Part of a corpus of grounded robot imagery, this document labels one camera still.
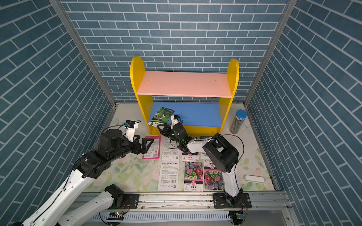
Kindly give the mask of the green gourd seed packet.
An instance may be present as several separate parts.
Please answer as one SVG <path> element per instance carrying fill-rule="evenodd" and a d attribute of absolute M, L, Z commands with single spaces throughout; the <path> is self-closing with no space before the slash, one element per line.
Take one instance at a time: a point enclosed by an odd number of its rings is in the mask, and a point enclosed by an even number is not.
<path fill-rule="evenodd" d="M 174 112 L 175 111 L 172 109 L 160 107 L 150 119 L 148 125 L 153 127 L 157 127 L 158 125 L 165 125 L 170 121 L 171 116 L 174 114 Z"/>

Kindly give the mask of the pink bordered seed packet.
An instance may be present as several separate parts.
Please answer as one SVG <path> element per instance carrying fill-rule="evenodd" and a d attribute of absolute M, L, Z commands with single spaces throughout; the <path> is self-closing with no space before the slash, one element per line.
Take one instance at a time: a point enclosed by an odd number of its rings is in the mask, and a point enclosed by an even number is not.
<path fill-rule="evenodd" d="M 153 139 L 153 143 L 150 146 L 146 154 L 143 155 L 142 159 L 159 159 L 160 148 L 161 148 L 161 136 L 148 136 L 146 138 Z"/>

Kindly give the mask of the white text seed packet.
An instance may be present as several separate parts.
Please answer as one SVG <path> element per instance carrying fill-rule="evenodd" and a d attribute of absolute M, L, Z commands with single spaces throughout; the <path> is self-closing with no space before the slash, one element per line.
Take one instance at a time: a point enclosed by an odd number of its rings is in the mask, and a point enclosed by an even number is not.
<path fill-rule="evenodd" d="M 177 143 L 169 138 L 165 138 L 164 148 L 162 151 L 163 161 L 179 161 L 180 150 L 177 147 Z"/>

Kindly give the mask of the magenta hollyhock seed packet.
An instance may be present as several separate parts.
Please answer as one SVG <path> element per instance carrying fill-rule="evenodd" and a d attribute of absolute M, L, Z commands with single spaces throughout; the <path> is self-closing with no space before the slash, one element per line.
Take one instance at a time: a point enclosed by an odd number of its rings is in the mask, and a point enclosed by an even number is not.
<path fill-rule="evenodd" d="M 199 161 L 199 153 L 183 153 L 181 159 L 183 162 L 197 162 Z"/>

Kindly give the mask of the white text packet shelf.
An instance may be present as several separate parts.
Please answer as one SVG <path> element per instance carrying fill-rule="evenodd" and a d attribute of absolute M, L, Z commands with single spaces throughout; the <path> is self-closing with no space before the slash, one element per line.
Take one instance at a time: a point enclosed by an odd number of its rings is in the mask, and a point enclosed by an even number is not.
<path fill-rule="evenodd" d="M 179 182 L 179 162 L 162 161 L 158 181 L 159 192 L 178 191 Z"/>

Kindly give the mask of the purple flower seed packet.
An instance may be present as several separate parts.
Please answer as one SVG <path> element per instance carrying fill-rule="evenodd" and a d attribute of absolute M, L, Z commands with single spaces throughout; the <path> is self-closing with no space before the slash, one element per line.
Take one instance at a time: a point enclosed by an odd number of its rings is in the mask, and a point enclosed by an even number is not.
<path fill-rule="evenodd" d="M 206 153 L 201 153 L 200 157 L 201 157 L 202 160 L 207 160 L 207 161 L 210 160 L 210 158 L 208 157 L 208 155 Z"/>

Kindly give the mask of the mixed flower seed packet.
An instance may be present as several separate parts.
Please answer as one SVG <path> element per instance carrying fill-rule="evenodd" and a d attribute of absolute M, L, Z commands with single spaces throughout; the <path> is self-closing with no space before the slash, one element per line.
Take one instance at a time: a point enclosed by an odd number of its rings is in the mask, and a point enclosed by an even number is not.
<path fill-rule="evenodd" d="M 184 192 L 203 192 L 204 174 L 202 162 L 185 162 Z"/>

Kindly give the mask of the red zinnia seed packet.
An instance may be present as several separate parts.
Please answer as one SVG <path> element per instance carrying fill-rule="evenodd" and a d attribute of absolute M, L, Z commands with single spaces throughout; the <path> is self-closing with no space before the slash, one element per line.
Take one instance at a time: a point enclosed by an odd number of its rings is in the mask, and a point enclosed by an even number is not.
<path fill-rule="evenodd" d="M 211 190 L 224 190 L 224 181 L 222 172 L 210 160 L 203 161 L 204 169 L 204 189 Z"/>

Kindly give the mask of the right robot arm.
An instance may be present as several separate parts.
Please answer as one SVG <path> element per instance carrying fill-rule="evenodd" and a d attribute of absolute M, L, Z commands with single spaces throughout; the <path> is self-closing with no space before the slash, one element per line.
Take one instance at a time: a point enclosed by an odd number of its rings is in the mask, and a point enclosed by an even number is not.
<path fill-rule="evenodd" d="M 206 153 L 216 169 L 221 171 L 224 179 L 222 204 L 227 204 L 231 208 L 252 207 L 249 195 L 238 186 L 236 179 L 239 152 L 223 135 L 217 133 L 204 139 L 192 138 L 180 122 L 172 127 L 161 124 L 157 128 L 161 135 L 176 142 L 177 148 L 183 153 Z"/>

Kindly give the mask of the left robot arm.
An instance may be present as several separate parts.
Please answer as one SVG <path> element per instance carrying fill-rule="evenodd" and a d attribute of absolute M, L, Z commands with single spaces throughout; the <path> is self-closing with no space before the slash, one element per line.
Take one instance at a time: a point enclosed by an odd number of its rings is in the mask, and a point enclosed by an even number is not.
<path fill-rule="evenodd" d="M 71 173 L 54 194 L 34 214 L 14 225 L 75 226 L 110 207 L 125 207 L 129 202 L 124 200 L 124 191 L 112 184 L 92 201 L 69 214 L 65 213 L 83 190 L 98 179 L 114 160 L 124 158 L 129 153 L 146 154 L 153 142 L 152 138 L 138 135 L 128 139 L 118 129 L 101 133 L 98 147 L 75 162 Z"/>

